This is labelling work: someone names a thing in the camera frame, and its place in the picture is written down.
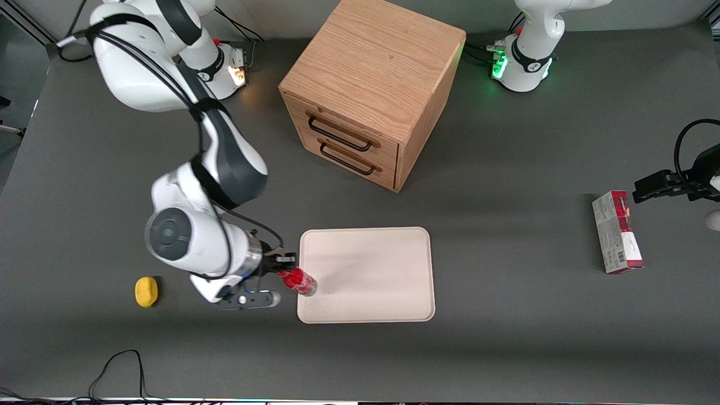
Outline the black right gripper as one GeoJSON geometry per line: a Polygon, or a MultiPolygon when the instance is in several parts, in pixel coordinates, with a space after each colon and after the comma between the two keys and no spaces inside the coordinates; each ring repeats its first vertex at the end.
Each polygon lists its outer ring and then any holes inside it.
{"type": "Polygon", "coordinates": [[[260,278],[275,273],[278,277],[284,277],[287,267],[294,267],[298,264],[296,253],[272,253],[263,256],[260,262],[260,278]]]}

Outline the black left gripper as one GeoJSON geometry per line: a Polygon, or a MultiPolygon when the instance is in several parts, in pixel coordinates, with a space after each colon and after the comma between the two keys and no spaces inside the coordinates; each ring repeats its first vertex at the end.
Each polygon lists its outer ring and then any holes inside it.
{"type": "Polygon", "coordinates": [[[719,144],[697,156],[691,169],[655,172],[635,181],[633,202],[640,204],[661,196],[695,196],[719,202],[718,194],[719,144]],[[695,186],[691,184],[691,173],[695,186]]]}

